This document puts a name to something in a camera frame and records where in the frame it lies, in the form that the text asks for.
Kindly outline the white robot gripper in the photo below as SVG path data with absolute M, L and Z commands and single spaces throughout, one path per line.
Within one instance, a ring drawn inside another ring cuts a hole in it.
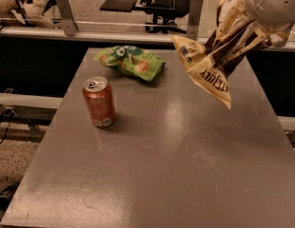
M 245 0 L 246 10 L 260 22 L 279 26 L 295 22 L 295 0 Z

